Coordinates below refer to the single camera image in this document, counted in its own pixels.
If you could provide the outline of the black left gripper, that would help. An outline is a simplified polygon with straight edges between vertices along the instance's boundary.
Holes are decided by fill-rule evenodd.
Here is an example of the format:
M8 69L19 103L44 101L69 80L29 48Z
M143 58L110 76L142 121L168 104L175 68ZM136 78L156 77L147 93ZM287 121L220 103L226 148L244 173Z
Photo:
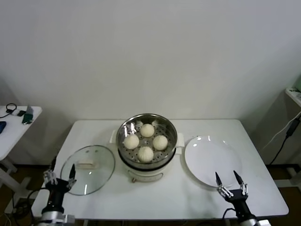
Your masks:
M48 170L44 172L45 188L49 191L47 207L62 208L64 194L69 192L77 181L75 179L76 170L75 165L73 164L68 181L57 179L56 174L54 173L55 164L56 157L51 161Z

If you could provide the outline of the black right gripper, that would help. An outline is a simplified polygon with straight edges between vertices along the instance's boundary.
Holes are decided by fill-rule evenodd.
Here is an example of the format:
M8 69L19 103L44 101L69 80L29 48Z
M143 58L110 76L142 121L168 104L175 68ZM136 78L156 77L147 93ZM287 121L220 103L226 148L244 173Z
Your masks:
M250 218L251 212L246 204L248 198L247 184L243 181L241 176L234 170L235 178L240 186L240 189L229 190L223 184L217 172L215 172L217 191L225 198L225 200L231 203L236 212L237 218Z

